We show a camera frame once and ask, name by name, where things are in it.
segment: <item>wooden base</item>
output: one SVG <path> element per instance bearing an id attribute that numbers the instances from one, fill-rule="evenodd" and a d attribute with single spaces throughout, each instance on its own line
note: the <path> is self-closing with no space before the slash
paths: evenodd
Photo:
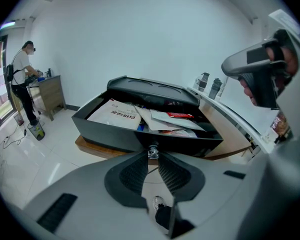
<path id="1" fill-rule="evenodd" d="M 128 154 L 127 152 L 122 152 L 87 142 L 81 135 L 76 139 L 75 144 L 83 152 L 106 159 Z M 157 166 L 158 160 L 149 159 L 148 165 Z"/>

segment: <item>floor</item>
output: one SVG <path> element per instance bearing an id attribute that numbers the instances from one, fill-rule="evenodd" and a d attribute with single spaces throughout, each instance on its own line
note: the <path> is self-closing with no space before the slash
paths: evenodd
<path id="1" fill-rule="evenodd" d="M 16 129 L 7 144 L 0 144 L 0 192 L 7 202 L 23 209 L 34 196 L 72 170 L 104 160 L 80 151 L 75 145 L 79 132 L 71 119 L 74 113 L 73 110 L 61 109 L 53 116 L 54 121 L 41 114 L 40 123 L 45 131 L 45 137 L 37 141 L 30 131 L 27 131 L 27 135 L 21 139 L 19 145 L 14 142 L 7 148 L 3 146 L 6 147 L 24 136 L 24 126 L 27 127 L 29 121 L 24 116 L 24 126 L 17 126 L 12 116 L 4 123 L 1 131 L 5 131 L 5 135 L 12 134 Z M 225 160 L 239 164 L 246 163 L 240 155 Z M 149 165 L 149 171 L 155 167 Z M 152 199 L 157 195 L 163 197 L 167 205 L 172 206 L 173 197 L 158 170 L 155 170 L 147 175 L 142 189 L 142 196 L 147 200 L 149 215 L 153 221 L 155 210 L 152 209 Z"/>
<path id="2" fill-rule="evenodd" d="M 5 103 L 3 103 L 0 106 L 0 118 L 4 118 L 11 110 L 12 110 L 12 106 L 9 100 L 7 100 Z"/>

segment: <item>white shelf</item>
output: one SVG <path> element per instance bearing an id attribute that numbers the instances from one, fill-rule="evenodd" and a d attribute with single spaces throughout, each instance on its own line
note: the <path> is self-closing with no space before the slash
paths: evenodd
<path id="1" fill-rule="evenodd" d="M 253 138 L 254 142 L 257 145 L 259 145 L 259 147 L 265 154 L 267 154 L 267 153 L 269 154 L 274 150 L 275 144 L 273 142 L 266 143 L 261 138 L 261 135 L 246 120 L 244 120 L 241 116 L 239 116 L 233 110 L 231 110 L 227 106 L 221 104 L 217 100 L 209 98 L 208 94 L 205 92 L 199 91 L 190 86 L 188 88 L 190 90 L 194 91 L 195 93 L 199 94 L 202 99 L 205 99 L 205 100 L 211 102 L 212 104 L 217 106 L 219 109 L 221 109 L 223 112 L 225 112 L 229 117 L 231 117 L 238 125 L 240 125 Z"/>

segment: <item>backpack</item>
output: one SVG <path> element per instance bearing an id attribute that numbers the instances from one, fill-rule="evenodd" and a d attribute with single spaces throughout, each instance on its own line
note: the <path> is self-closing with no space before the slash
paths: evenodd
<path id="1" fill-rule="evenodd" d="M 12 63 L 9 64 L 8 66 L 6 66 L 6 80 L 8 82 L 11 82 L 13 79 L 14 79 L 14 74 L 21 71 L 22 69 L 18 69 L 14 72 L 14 61 L 15 61 L 15 58 L 16 56 L 21 52 L 18 51 L 17 54 L 14 56 L 13 60 L 12 60 Z"/>

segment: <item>red package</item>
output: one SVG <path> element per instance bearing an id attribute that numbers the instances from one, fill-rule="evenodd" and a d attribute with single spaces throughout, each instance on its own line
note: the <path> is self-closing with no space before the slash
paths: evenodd
<path id="1" fill-rule="evenodd" d="M 193 118 L 193 115 L 190 114 L 182 114 L 182 113 L 167 113 L 169 117 L 171 118 Z"/>

